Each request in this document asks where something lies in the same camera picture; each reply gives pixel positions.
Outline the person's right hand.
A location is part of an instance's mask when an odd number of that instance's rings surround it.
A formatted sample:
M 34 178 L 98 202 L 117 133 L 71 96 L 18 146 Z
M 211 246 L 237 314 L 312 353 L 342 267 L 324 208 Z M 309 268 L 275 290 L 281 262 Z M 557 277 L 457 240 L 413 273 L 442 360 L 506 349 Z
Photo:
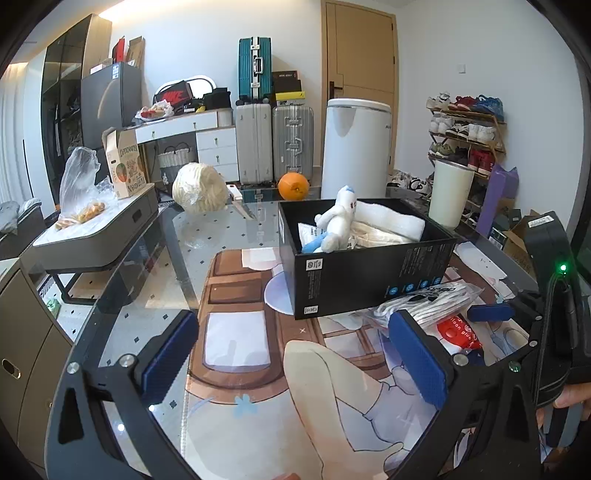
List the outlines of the person's right hand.
M 564 409 L 581 404 L 582 411 L 580 420 L 587 421 L 590 418 L 591 412 L 590 399 L 590 382 L 565 385 L 560 395 L 553 401 L 552 405 L 556 409 Z

